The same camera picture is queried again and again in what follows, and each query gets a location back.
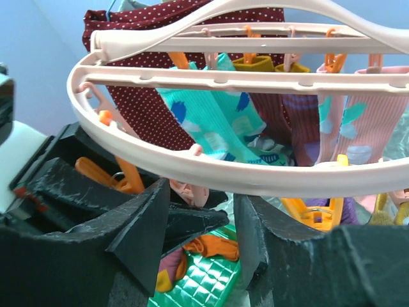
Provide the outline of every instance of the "teal sock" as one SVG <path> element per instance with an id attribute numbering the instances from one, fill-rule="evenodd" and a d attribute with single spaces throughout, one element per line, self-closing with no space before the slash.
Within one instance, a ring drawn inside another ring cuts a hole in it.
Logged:
<path id="1" fill-rule="evenodd" d="M 197 70 L 195 63 L 189 65 Z M 225 161 L 266 164 L 239 140 L 210 91 L 157 91 L 181 127 L 203 147 L 204 154 Z"/>
<path id="2" fill-rule="evenodd" d="M 219 54 L 217 70 L 236 71 L 233 62 L 226 53 Z M 248 93 L 212 91 L 212 95 L 235 135 L 252 153 L 269 165 L 294 165 L 294 161 L 289 157 L 288 150 L 283 146 L 274 146 L 274 149 L 262 150 L 254 147 L 253 144 L 249 144 L 260 136 L 266 127 L 266 123 L 260 118 Z"/>

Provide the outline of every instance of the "green plastic tray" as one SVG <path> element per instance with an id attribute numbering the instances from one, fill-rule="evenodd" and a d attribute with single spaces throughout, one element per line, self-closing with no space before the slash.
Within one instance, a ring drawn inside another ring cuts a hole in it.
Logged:
<path id="1" fill-rule="evenodd" d="M 227 225 L 210 233 L 237 240 L 236 229 Z M 156 292 L 148 307 L 222 307 L 240 275 L 240 261 L 230 262 L 221 256 L 203 258 L 187 253 L 185 277 L 176 282 L 172 291 Z"/>

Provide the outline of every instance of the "light blue background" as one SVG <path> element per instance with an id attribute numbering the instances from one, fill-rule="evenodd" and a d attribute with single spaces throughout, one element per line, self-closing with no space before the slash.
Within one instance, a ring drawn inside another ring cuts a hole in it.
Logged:
<path id="1" fill-rule="evenodd" d="M 144 0 L 156 4 L 159 0 Z M 335 0 L 357 15 L 392 28 L 409 29 L 409 1 Z M 81 36 L 86 10 L 106 10 L 111 0 L 2 0 L 0 61 L 17 81 L 17 119 L 47 134 L 75 121 L 66 94 L 66 78 L 85 54 Z M 118 9 L 120 0 L 114 6 Z M 332 21 L 320 15 L 286 10 L 288 22 Z M 302 63 L 317 68 L 322 55 L 305 55 Z M 367 56 L 350 56 L 346 72 L 365 67 Z M 385 65 L 409 64 L 408 56 L 385 57 Z"/>

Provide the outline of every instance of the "polka dot fabric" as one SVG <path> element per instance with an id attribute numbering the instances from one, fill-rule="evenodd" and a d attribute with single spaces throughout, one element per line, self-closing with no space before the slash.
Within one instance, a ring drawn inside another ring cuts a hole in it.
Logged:
<path id="1" fill-rule="evenodd" d="M 89 52 L 89 38 L 94 30 L 127 29 L 147 30 L 161 28 L 180 20 L 210 0 L 176 0 L 149 6 L 140 10 L 110 13 L 107 21 L 105 11 L 87 11 L 82 42 Z M 242 10 L 214 17 L 202 24 L 222 24 L 228 22 L 282 22 L 281 8 L 258 8 Z M 206 66 L 203 54 L 186 53 L 189 61 L 196 62 L 199 69 Z M 231 59 L 242 54 L 229 54 Z M 271 54 L 275 65 L 283 61 L 282 54 Z M 144 52 L 109 64 L 124 67 L 171 68 L 173 62 L 164 52 Z M 180 127 L 154 88 L 131 88 L 108 86 L 118 110 L 138 136 L 157 146 L 170 150 L 186 150 L 193 145 L 193 139 Z"/>

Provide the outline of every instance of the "blue cord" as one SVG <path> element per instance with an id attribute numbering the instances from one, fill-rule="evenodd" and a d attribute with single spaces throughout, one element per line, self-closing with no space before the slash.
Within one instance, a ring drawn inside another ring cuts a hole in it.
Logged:
<path id="1" fill-rule="evenodd" d="M 105 16 L 107 17 L 107 20 L 108 20 L 108 21 L 111 21 L 111 20 L 110 20 L 110 17 L 109 17 L 109 13 L 111 12 L 112 7 L 114 6 L 115 2 L 116 2 L 116 0 L 112 0 L 111 5 L 109 6 L 107 12 L 105 13 Z"/>

